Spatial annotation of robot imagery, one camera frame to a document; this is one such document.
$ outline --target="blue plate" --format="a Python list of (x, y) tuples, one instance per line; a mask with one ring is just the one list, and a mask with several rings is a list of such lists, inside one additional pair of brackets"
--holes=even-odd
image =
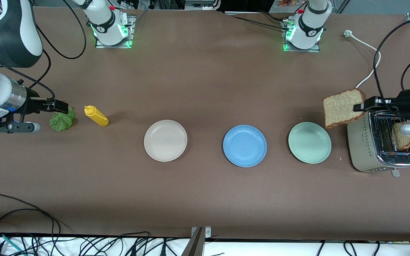
[(238, 125), (224, 137), (224, 154), (239, 167), (253, 167), (262, 162), (267, 153), (267, 141), (263, 134), (249, 125)]

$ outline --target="white plate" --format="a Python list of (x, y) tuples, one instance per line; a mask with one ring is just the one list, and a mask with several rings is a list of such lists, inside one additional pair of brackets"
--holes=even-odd
[(162, 120), (148, 128), (143, 143), (151, 158), (159, 162), (169, 162), (184, 152), (188, 136), (181, 124), (172, 120)]

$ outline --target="white cable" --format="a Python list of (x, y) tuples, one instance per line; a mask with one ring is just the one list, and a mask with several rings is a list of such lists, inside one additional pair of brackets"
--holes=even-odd
[[(355, 41), (360, 42), (361, 44), (366, 45), (366, 46), (368, 46), (369, 48), (371, 48), (371, 49), (377, 51), (376, 48), (372, 47), (371, 45), (367, 44), (366, 42), (363, 42), (362, 40), (360, 40), (360, 39), (358, 39), (357, 37), (355, 37), (355, 36), (352, 34), (352, 31), (350, 31), (350, 30), (346, 30), (343, 35), (344, 35), (346, 38), (347, 38), (347, 37), (351, 37), (351, 38), (353, 38)], [(379, 58), (378, 58), (377, 63), (376, 63), (376, 68), (377, 68), (377, 66), (379, 65), (380, 59), (381, 59), (381, 57), (382, 57), (380, 51), (378, 52), (378, 57), (379, 57)], [(367, 77), (365, 77), (360, 83), (358, 83), (358, 85), (355, 86), (355, 88), (356, 88), (356, 89), (359, 88), (361, 84), (363, 84), (366, 80), (368, 80), (368, 78), (370, 78), (371, 75), (373, 75), (373, 73), (374, 73), (374, 69), (371, 70), (371, 72), (369, 73), (369, 75), (368, 75)]]

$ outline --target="plate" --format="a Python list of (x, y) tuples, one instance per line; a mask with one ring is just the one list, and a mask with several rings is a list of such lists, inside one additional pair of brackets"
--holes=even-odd
[(330, 155), (332, 141), (328, 133), (317, 123), (299, 123), (289, 133), (292, 154), (307, 164), (318, 164)]
[(148, 128), (143, 141), (147, 154), (159, 162), (177, 159), (186, 149), (187, 143), (186, 130), (172, 120), (154, 123)]
[(227, 159), (239, 167), (253, 167), (262, 162), (267, 153), (267, 141), (263, 134), (250, 125), (238, 125), (230, 129), (223, 141)]

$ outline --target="metal clamp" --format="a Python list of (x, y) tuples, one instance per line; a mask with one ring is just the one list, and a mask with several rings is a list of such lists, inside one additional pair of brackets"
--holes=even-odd
[(202, 256), (205, 245), (205, 237), (211, 237), (211, 227), (193, 227), (192, 237), (181, 256)]

